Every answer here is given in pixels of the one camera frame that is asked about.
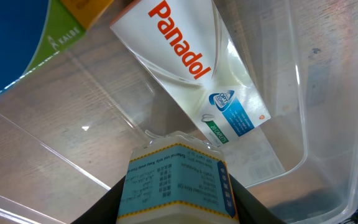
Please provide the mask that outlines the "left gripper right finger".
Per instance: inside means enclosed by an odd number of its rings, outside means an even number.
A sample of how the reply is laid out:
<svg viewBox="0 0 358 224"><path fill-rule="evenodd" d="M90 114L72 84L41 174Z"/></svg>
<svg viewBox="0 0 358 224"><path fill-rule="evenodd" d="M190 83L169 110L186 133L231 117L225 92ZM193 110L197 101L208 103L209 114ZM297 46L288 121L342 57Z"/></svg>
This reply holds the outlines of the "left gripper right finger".
<svg viewBox="0 0 358 224"><path fill-rule="evenodd" d="M241 224L285 224L259 202L238 180L231 174L229 176Z"/></svg>

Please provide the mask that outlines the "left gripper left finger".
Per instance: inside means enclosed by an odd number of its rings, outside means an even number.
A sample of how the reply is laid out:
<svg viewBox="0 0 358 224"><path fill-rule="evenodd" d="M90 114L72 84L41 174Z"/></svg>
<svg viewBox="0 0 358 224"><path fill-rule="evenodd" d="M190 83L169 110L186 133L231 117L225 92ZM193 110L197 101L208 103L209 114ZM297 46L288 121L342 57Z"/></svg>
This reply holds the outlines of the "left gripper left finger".
<svg viewBox="0 0 358 224"><path fill-rule="evenodd" d="M71 224L115 224L125 176Z"/></svg>

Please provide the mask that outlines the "small gold-lid balm jar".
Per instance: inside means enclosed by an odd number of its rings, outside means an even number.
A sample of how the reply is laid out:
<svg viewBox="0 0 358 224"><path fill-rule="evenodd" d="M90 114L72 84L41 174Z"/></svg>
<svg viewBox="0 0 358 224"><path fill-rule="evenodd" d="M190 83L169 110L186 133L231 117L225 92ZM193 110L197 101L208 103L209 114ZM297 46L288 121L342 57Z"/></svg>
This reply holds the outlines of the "small gold-lid balm jar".
<svg viewBox="0 0 358 224"><path fill-rule="evenodd" d="M117 223L239 223L222 150L175 131L134 149Z"/></svg>

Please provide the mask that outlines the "white Panadol box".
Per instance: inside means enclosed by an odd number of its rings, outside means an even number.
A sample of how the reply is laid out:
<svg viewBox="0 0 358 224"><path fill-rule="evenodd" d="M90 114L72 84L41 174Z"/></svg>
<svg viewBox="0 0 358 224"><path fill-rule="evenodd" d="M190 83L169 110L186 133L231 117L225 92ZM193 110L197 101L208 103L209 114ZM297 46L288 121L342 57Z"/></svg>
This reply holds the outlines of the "white Panadol box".
<svg viewBox="0 0 358 224"><path fill-rule="evenodd" d="M134 1L110 28L211 144L269 120L212 0Z"/></svg>

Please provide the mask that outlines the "yellow blue medicine box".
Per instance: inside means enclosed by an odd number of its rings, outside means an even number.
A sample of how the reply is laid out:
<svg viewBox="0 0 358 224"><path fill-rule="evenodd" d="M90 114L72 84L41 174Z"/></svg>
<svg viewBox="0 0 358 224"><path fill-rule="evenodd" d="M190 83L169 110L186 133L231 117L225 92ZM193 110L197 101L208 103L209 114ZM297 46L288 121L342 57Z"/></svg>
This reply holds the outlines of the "yellow blue medicine box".
<svg viewBox="0 0 358 224"><path fill-rule="evenodd" d="M82 38L113 0L0 0L0 94Z"/></svg>

